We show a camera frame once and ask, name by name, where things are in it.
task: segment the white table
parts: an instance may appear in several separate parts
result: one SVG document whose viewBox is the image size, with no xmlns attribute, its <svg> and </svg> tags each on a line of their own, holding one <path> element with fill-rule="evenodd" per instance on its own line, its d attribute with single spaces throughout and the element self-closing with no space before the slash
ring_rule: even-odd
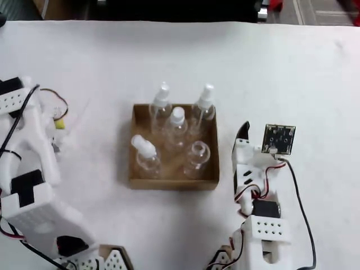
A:
<svg viewBox="0 0 360 270">
<path fill-rule="evenodd" d="M 261 144 L 266 123 L 296 125 L 290 160 L 316 242 L 318 269 L 357 269 L 360 250 L 360 29 L 244 23 L 8 22 L 0 77 L 30 75 L 69 102 L 57 192 L 100 243 L 126 247 L 135 269 L 202 269 L 242 218 L 233 203 L 231 148 L 244 121 Z M 220 183 L 213 192 L 128 188 L 132 105 L 162 81 L 176 103 L 218 90 Z M 294 267 L 311 246 L 288 169 L 282 206 Z M 0 236 L 2 269 L 51 269 Z"/>
</svg>

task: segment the white spray cap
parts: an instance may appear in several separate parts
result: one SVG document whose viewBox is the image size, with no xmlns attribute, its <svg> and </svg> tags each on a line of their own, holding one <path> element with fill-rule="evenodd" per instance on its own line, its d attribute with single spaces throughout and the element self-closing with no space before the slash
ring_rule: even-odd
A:
<svg viewBox="0 0 360 270">
<path fill-rule="evenodd" d="M 197 101 L 197 104 L 200 108 L 207 110 L 211 107 L 213 102 L 213 92 L 214 92 L 214 86 L 211 84 L 207 84 L 204 87 L 204 90 L 201 93 L 201 96 L 199 100 Z"/>
<path fill-rule="evenodd" d="M 175 107 L 170 116 L 173 125 L 182 125 L 185 121 L 185 111 L 181 107 Z"/>
<path fill-rule="evenodd" d="M 163 82 L 153 101 L 157 107 L 163 108 L 169 103 L 169 89 L 167 83 Z"/>
<path fill-rule="evenodd" d="M 151 142 L 145 140 L 141 135 L 134 135 L 131 139 L 131 144 L 146 159 L 156 155 L 155 146 Z"/>
</svg>

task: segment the plastic bottle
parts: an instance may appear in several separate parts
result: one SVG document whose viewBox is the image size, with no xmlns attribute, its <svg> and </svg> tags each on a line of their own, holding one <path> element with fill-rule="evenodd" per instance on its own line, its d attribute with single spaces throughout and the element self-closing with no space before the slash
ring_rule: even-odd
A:
<svg viewBox="0 0 360 270">
<path fill-rule="evenodd" d="M 184 174 L 190 179 L 201 179 L 209 159 L 209 146 L 202 141 L 194 142 L 186 151 Z"/>
<path fill-rule="evenodd" d="M 163 82 L 149 106 L 152 134 L 163 135 L 165 122 L 170 117 L 172 109 L 173 106 L 169 102 L 169 86 Z"/>
<path fill-rule="evenodd" d="M 214 87 L 207 84 L 201 93 L 197 103 L 192 105 L 189 134 L 190 136 L 200 135 L 205 132 L 211 120 L 215 115 L 213 105 Z"/>
<path fill-rule="evenodd" d="M 155 146 L 141 135 L 134 135 L 131 144 L 137 149 L 136 162 L 140 167 L 140 177 L 144 179 L 160 178 L 161 161 Z"/>
<path fill-rule="evenodd" d="M 184 150 L 187 127 L 184 109 L 175 107 L 165 124 L 165 148 L 169 152 L 176 153 Z"/>
</svg>

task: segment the gray floor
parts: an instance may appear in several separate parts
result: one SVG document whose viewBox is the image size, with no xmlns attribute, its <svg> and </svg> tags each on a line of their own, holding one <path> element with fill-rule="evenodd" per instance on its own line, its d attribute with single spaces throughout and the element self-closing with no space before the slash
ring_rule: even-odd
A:
<svg viewBox="0 0 360 270">
<path fill-rule="evenodd" d="M 351 0 L 284 0 L 280 13 L 267 23 L 299 25 L 353 25 L 358 10 Z"/>
</svg>

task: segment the spray nozzle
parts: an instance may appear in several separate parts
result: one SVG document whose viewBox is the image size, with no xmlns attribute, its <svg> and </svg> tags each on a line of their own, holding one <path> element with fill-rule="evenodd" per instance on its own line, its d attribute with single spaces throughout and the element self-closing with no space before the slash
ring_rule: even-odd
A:
<svg viewBox="0 0 360 270">
<path fill-rule="evenodd" d="M 165 107 L 169 103 L 169 89 L 167 83 L 163 82 L 153 102 L 157 107 Z"/>
<path fill-rule="evenodd" d="M 197 102 L 198 106 L 205 110 L 210 108 L 213 104 L 213 92 L 214 86 L 211 84 L 206 84 Z"/>
</svg>

